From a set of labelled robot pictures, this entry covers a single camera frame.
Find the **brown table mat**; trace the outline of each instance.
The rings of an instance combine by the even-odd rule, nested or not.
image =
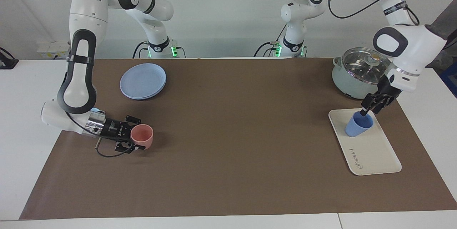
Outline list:
[[[119,80],[146,62],[165,69],[166,86],[128,99]],[[338,91],[332,67],[327,58],[97,60],[96,107],[151,125],[153,147],[106,159],[95,138],[62,132],[20,219],[457,209],[397,103],[377,119],[403,170],[349,171],[328,112],[360,101]],[[104,140],[100,150],[113,148]]]

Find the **white wall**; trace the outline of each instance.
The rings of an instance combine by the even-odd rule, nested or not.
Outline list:
[[[52,40],[69,39],[68,13],[71,0],[23,0],[37,20],[49,32]],[[169,0],[175,15],[165,26],[170,37],[186,49],[188,57],[252,56],[257,47],[275,40],[284,26],[280,9],[291,0]],[[407,0],[422,23],[432,23],[452,0]],[[5,9],[0,2],[0,45],[20,53],[19,58],[36,57],[36,44],[46,38],[27,25],[10,3]],[[369,0],[332,0],[332,8],[347,15],[369,4]],[[145,39],[142,28],[120,10],[110,10],[109,27],[97,58],[129,58],[136,43]],[[374,6],[363,13],[340,20],[326,12],[306,21],[308,28],[305,44],[310,47],[308,56],[332,57],[342,55],[351,47],[372,47],[372,37],[387,26],[382,11]],[[11,43],[23,39],[25,43]]]

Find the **black cable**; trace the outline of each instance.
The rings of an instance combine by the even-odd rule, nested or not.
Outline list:
[[[176,47],[176,49],[181,49],[181,50],[182,50],[182,52],[184,52],[184,58],[187,58],[187,57],[186,57],[186,51],[184,50],[184,48],[183,48],[183,47]]]
[[[263,57],[265,57],[266,52],[270,51],[270,53],[271,53],[271,51],[274,51],[274,50],[276,50],[276,48],[267,49],[267,50],[263,53]]]
[[[262,47],[264,47],[265,45],[268,45],[268,44],[270,44],[270,42],[265,42],[264,44],[262,44],[262,45],[256,50],[256,53],[254,54],[253,57],[256,57],[258,51],[259,51]]]
[[[15,60],[14,56],[10,54],[10,52],[8,52],[7,50],[3,49],[2,47],[0,47],[0,50],[2,50],[4,53],[6,53],[7,55],[9,55],[11,58],[13,58],[13,60]]]
[[[124,138],[124,137],[110,137],[110,136],[101,136],[101,135],[98,135],[96,133],[93,133],[93,132],[90,132],[89,130],[87,130],[86,128],[84,128],[82,125],[78,124],[78,122],[76,122],[73,117],[71,117],[71,115],[68,113],[68,112],[65,112],[68,116],[68,118],[73,121],[73,123],[75,123],[75,125],[77,125],[78,127],[80,127],[81,129],[83,129],[84,131],[86,131],[87,133],[90,133],[91,135],[95,135],[97,137],[100,137],[100,138],[104,138],[104,139],[108,139],[108,140],[113,140],[113,141],[116,141],[116,142],[119,142],[121,140],[123,141],[127,141],[127,143],[130,143],[131,145],[123,152],[119,153],[119,154],[116,154],[116,155],[112,155],[112,156],[107,156],[107,155],[104,155],[104,154],[101,154],[99,151],[98,151],[98,144],[96,145],[95,147],[95,150],[97,151],[98,155],[104,157],[104,158],[115,158],[115,157],[119,157],[121,156],[122,154],[126,154],[127,151],[130,150],[130,148],[132,148],[132,146],[134,146],[134,143],[132,142],[131,139],[129,138]]]
[[[305,56],[303,58],[306,58],[306,55],[308,54],[308,47],[304,46],[303,48],[306,48]]]
[[[146,43],[147,43],[147,42],[140,42],[140,43],[137,45],[137,47],[135,48],[134,54],[132,55],[132,58],[135,58],[135,55],[137,54],[138,48],[140,48],[140,46],[141,46],[142,44],[146,44]]]
[[[381,1],[381,0],[375,0],[375,1],[374,1],[373,3],[371,3],[370,5],[366,6],[365,8],[362,8],[361,10],[359,10],[359,11],[357,11],[356,13],[353,13],[353,14],[351,14],[351,15],[349,15],[349,16],[338,16],[338,15],[336,15],[336,14],[333,13],[333,10],[332,10],[332,8],[331,8],[331,6],[330,6],[330,0],[328,0],[328,10],[330,11],[330,13],[331,13],[333,16],[335,16],[335,17],[337,17],[337,18],[340,18],[340,19],[345,19],[345,18],[350,18],[350,17],[352,17],[352,16],[355,16],[355,15],[361,13],[362,11],[366,10],[367,8],[370,8],[371,6],[373,6],[375,3],[378,3],[379,1]]]
[[[282,35],[282,32],[284,32],[284,29],[286,29],[286,26],[287,24],[284,25],[284,27],[282,28],[281,30],[281,33],[279,33],[278,37],[276,38],[276,41],[279,41],[279,38],[281,37]]]
[[[409,7],[406,7],[406,9],[408,10],[408,14],[410,15],[410,19],[411,21],[413,21],[413,18],[411,18],[411,14],[414,16],[414,19],[416,19],[416,21],[413,21],[413,23],[418,26],[419,24],[421,24],[421,22],[419,21],[419,18],[416,16],[416,13],[414,13],[414,11],[412,11]]]
[[[456,42],[457,42],[457,41],[455,41],[455,42],[453,42],[452,44],[450,44],[450,45],[448,45],[448,46],[444,47],[444,48],[443,48],[443,50],[446,50],[447,48],[450,48],[450,47],[452,47],[454,44],[456,44]]]
[[[139,52],[139,54],[138,54],[138,55],[140,56],[140,58],[141,58],[141,51],[142,51],[142,50],[147,50],[147,47],[144,47],[144,48],[142,48],[142,49],[140,50],[140,52]]]

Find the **stacked plates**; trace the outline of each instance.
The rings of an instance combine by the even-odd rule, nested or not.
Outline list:
[[[130,99],[145,100],[158,94],[165,86],[166,74],[152,63],[136,65],[121,78],[121,92]]]

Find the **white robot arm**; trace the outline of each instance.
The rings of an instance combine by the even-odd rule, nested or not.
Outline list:
[[[165,26],[149,14],[132,9],[125,11],[144,29],[151,58],[178,58],[176,42],[167,35]]]
[[[390,25],[413,25],[408,11],[405,10],[407,7],[405,0],[379,0],[377,3],[383,9]],[[304,21],[320,16],[324,11],[325,2],[323,0],[294,0],[282,7],[281,17],[287,23],[287,31],[281,40],[281,56],[297,57],[300,55],[306,33]]]
[[[375,114],[390,105],[402,91],[412,92],[423,69],[443,50],[447,37],[457,30],[457,0],[454,0],[431,25],[395,25],[380,29],[374,39],[375,49],[394,57],[381,77],[374,94],[362,101],[362,115]]]
[[[125,122],[120,122],[94,108],[96,89],[92,84],[92,70],[96,49],[106,34],[109,8],[128,10],[139,22],[144,22],[140,18],[154,21],[158,25],[156,30],[146,31],[150,33],[147,36],[152,44],[162,44],[168,39],[160,22],[173,16],[173,6],[166,0],[72,0],[67,72],[57,97],[44,103],[41,120],[66,131],[121,139],[116,150],[130,153],[144,149],[129,139],[132,123],[138,124],[141,120],[127,116]],[[129,142],[127,148],[121,145],[122,140]]]
[[[92,69],[98,44],[103,40],[108,26],[108,8],[132,10],[144,17],[169,20],[173,6],[166,0],[72,0],[70,8],[71,51],[65,80],[57,94],[60,107],[71,114],[88,112],[96,102],[92,85]],[[161,39],[150,35],[152,44],[162,44]]]
[[[324,0],[294,0],[282,6],[281,18],[287,23],[287,29],[281,40],[281,56],[297,57],[300,54],[306,34],[304,21],[324,11]]]

